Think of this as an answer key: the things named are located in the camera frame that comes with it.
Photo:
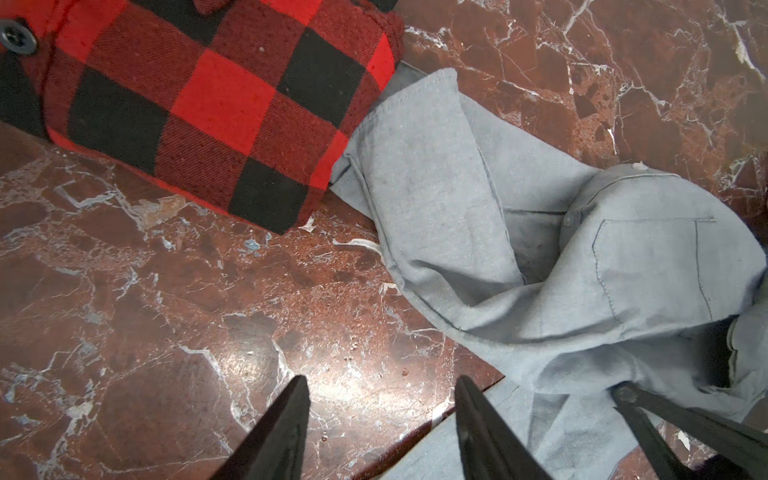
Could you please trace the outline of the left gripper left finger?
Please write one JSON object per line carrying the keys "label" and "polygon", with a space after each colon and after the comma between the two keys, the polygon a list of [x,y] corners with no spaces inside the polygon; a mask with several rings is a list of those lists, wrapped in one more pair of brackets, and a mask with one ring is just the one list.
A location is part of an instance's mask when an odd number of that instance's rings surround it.
{"label": "left gripper left finger", "polygon": [[293,377],[211,479],[300,479],[310,405],[307,378]]}

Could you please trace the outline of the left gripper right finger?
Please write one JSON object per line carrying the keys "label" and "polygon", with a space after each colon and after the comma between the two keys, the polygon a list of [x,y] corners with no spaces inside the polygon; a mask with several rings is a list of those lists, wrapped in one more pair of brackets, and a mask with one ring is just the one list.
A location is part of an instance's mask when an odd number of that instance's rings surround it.
{"label": "left gripper right finger", "polygon": [[549,478],[468,376],[458,378],[454,397],[465,479]]}

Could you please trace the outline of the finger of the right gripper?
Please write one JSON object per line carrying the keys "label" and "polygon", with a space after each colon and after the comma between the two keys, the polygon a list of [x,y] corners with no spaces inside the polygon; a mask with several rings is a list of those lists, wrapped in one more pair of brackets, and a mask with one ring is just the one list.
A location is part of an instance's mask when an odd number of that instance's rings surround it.
{"label": "finger of the right gripper", "polygon": [[624,382],[617,389],[639,394],[640,407],[674,424],[680,430],[712,448],[716,455],[698,469],[692,479],[765,479],[767,477],[767,434],[699,408],[683,408],[670,400]]}
{"label": "finger of the right gripper", "polygon": [[692,479],[692,471],[678,459],[642,411],[639,394],[632,389],[612,389],[610,395],[657,477],[661,480]]}

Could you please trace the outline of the grey long sleeve shirt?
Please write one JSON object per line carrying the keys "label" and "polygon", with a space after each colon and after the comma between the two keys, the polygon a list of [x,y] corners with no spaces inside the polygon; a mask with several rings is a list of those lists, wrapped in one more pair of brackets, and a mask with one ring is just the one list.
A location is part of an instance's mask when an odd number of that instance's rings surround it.
{"label": "grey long sleeve shirt", "polygon": [[722,201],[641,163],[587,166],[398,67],[332,189],[375,224],[398,290],[501,372],[488,394],[556,479],[635,446],[622,382],[741,420],[767,393],[767,257]]}

